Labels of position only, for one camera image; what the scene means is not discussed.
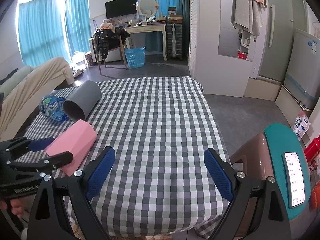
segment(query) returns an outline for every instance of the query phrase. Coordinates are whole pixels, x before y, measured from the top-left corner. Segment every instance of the vanity table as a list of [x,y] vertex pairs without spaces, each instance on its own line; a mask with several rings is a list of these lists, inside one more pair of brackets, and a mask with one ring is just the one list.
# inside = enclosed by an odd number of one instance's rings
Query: vanity table
[[[162,32],[163,35],[163,58],[167,61],[166,56],[166,42],[167,42],[167,33],[165,32],[165,24],[154,24],[154,25],[139,25],[126,27],[125,30],[127,33],[148,33],[148,32]],[[130,38],[126,39],[127,48],[130,49]]]

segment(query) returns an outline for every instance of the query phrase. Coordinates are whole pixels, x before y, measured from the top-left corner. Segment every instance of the gray plastic tube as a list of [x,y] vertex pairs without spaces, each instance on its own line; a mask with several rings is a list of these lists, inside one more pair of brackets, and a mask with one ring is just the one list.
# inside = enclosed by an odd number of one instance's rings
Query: gray plastic tube
[[63,110],[73,121],[86,120],[101,99],[99,86],[90,80],[78,86],[63,102]]

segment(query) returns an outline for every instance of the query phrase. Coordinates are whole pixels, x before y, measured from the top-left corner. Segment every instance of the blue gripper pad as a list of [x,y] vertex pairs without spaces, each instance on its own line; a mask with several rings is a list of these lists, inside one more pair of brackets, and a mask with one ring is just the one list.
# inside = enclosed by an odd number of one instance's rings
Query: blue gripper pad
[[115,157],[115,150],[111,147],[108,147],[107,153],[104,155],[104,157],[88,179],[87,192],[85,195],[87,200],[90,201],[93,197],[96,197],[100,193],[100,190],[115,162]]
[[53,141],[53,137],[32,141],[29,143],[28,149],[32,152],[41,151],[46,149]]
[[204,152],[204,164],[213,179],[221,197],[227,199],[229,202],[233,200],[232,183],[217,160],[214,158],[210,149]]

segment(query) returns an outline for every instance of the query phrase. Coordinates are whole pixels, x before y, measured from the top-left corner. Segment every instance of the finger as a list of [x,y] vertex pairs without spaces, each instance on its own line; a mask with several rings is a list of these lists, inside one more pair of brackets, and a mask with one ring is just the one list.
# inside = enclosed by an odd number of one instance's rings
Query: finger
[[1,209],[7,209],[7,204],[4,201],[0,201],[0,208]]
[[10,204],[13,208],[18,208],[20,206],[23,206],[23,203],[20,199],[12,199],[10,200]]
[[23,212],[24,212],[24,210],[23,210],[23,207],[18,207],[18,208],[12,208],[11,209],[11,212],[12,212],[12,214],[14,214],[14,215],[19,215],[19,214],[23,214]]

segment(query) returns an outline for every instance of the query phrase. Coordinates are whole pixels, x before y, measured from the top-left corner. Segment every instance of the teal curtain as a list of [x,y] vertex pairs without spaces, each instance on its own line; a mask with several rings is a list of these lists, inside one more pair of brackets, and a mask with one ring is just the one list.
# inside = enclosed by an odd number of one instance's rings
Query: teal curtain
[[57,0],[33,0],[21,3],[18,33],[24,65],[36,67],[58,56],[70,62],[64,43]]
[[90,51],[91,37],[88,0],[65,0],[65,26],[71,57],[75,51]]
[[[176,13],[183,15],[183,25],[185,27],[186,45],[189,43],[189,2],[188,0],[158,0],[159,13],[164,16],[168,15],[169,7],[176,7]],[[153,32],[146,33],[146,50],[147,51],[162,51],[162,33]]]

